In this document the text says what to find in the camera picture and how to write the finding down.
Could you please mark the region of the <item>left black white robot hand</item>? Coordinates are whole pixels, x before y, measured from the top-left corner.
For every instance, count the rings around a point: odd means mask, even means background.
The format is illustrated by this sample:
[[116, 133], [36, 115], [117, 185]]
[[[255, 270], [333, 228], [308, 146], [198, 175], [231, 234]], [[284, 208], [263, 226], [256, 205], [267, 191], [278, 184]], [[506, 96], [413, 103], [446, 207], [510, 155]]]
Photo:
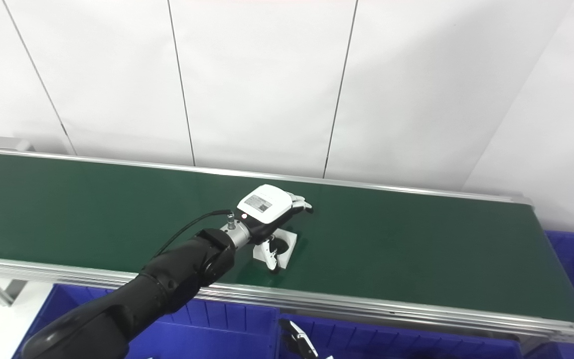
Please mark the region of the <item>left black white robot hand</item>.
[[253, 245], [253, 259], [277, 273], [287, 268], [297, 243], [297, 234], [281, 226], [303, 211], [313, 212], [304, 197], [263, 184], [239, 202], [223, 230], [235, 248]]

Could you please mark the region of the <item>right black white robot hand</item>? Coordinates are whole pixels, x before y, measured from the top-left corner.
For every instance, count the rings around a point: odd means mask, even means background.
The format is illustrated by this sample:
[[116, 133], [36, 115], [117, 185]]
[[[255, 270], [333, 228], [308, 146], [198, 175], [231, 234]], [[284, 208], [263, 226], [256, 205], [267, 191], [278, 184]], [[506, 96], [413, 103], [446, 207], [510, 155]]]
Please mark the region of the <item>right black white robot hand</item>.
[[294, 321], [279, 320], [281, 338], [287, 349], [301, 359], [333, 359], [333, 356], [321, 357], [309, 336]]

